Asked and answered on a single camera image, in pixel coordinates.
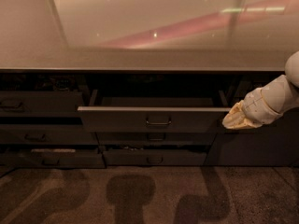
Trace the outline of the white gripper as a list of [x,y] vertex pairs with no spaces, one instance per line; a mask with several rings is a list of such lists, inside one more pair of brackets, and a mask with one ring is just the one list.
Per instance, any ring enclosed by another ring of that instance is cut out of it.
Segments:
[[262,89],[249,92],[244,100],[236,103],[224,117],[222,125],[229,130],[259,128],[281,117],[262,96]]

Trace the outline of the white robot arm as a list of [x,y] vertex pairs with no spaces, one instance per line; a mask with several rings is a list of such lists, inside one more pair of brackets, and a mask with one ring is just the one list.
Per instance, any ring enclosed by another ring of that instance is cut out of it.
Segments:
[[271,124],[291,109],[299,107],[299,52],[285,64],[285,74],[246,94],[225,116],[226,129],[259,128]]

